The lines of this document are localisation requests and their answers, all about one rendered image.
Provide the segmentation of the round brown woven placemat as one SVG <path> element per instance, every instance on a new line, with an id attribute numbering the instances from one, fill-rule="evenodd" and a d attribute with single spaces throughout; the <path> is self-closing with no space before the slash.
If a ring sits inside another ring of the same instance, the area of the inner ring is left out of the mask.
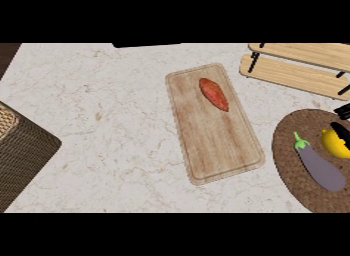
<path id="1" fill-rule="evenodd" d="M 303 109 L 290 113 L 273 133 L 273 159 L 281 178 L 290 192 L 312 212 L 350 212 L 350 160 L 335 158 L 322 146 L 322 131 L 331 130 L 338 122 L 350 130 L 350 121 L 328 111 Z M 331 162 L 346 176 L 346 187 L 338 192 L 328 191 L 313 180 L 295 151 L 295 136 L 306 139 L 318 154 Z"/>

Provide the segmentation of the brown wicker basket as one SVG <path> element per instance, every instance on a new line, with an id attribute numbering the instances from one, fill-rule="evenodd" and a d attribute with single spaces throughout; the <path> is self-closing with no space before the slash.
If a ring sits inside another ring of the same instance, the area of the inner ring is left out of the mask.
<path id="1" fill-rule="evenodd" d="M 0 213 L 61 146 L 61 139 L 0 101 Z"/>

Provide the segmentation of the wooden cutting board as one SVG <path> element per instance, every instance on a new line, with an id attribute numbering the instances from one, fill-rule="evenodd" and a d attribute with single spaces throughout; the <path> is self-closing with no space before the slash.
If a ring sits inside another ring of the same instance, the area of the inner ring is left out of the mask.
<path id="1" fill-rule="evenodd" d="M 229 111 L 205 98 L 202 78 L 220 85 Z M 260 168 L 264 152 L 223 65 L 177 71 L 167 75 L 166 84 L 192 184 L 204 185 Z"/>

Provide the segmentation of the purple eggplant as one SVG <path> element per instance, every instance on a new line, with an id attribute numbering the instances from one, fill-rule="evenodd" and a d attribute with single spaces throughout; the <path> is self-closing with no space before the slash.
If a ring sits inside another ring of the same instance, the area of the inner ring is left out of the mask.
<path id="1" fill-rule="evenodd" d="M 298 133 L 294 133 L 294 137 L 294 148 L 313 180 L 328 191 L 340 191 L 346 187 L 346 177 L 338 168 L 318 154 L 310 142 L 300 137 Z"/>

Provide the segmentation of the wooden tiered shelf black frame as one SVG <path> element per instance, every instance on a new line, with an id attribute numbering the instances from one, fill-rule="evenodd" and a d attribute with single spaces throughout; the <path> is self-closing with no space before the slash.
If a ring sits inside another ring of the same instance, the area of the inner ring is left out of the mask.
<path id="1" fill-rule="evenodd" d="M 350 45 L 250 43 L 241 74 L 332 99 L 350 99 Z"/>

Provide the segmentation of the orange sweet potato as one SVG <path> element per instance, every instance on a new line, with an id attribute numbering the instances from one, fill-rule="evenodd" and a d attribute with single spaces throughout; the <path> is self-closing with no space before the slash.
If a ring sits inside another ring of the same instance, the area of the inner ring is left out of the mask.
<path id="1" fill-rule="evenodd" d="M 220 85 L 208 78 L 199 79 L 201 92 L 211 104 L 225 112 L 229 111 L 229 102 Z"/>

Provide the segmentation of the yellow lemon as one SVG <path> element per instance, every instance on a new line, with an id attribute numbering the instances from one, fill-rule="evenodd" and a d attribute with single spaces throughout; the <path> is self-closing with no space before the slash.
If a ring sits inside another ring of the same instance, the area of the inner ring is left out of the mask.
<path id="1" fill-rule="evenodd" d="M 350 149 L 346 146 L 346 141 L 338 137 L 334 130 L 322 131 L 322 145 L 334 157 L 350 159 Z"/>

